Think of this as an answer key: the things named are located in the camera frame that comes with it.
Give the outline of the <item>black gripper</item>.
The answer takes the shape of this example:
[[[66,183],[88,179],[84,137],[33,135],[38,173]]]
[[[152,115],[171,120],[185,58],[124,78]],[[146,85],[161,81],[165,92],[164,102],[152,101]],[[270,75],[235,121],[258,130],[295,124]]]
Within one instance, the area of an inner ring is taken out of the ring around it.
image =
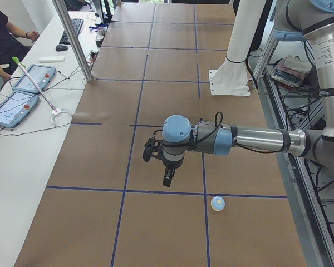
[[[166,154],[163,155],[163,157],[163,163],[166,167],[163,177],[163,186],[171,186],[171,182],[175,174],[175,169],[179,168],[182,165],[184,160],[184,154]]]

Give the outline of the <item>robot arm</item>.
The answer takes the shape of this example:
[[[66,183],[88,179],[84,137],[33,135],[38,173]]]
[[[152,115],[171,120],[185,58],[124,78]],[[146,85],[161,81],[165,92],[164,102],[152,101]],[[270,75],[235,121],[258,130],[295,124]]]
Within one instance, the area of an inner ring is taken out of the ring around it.
[[[288,152],[312,160],[334,172],[334,1],[278,1],[274,33],[284,41],[304,38],[312,46],[315,64],[310,84],[322,100],[323,130],[270,130],[223,124],[222,112],[214,122],[195,125],[181,115],[163,125],[158,155],[165,166],[164,186],[170,186],[186,151],[227,155],[234,146],[268,154]]]

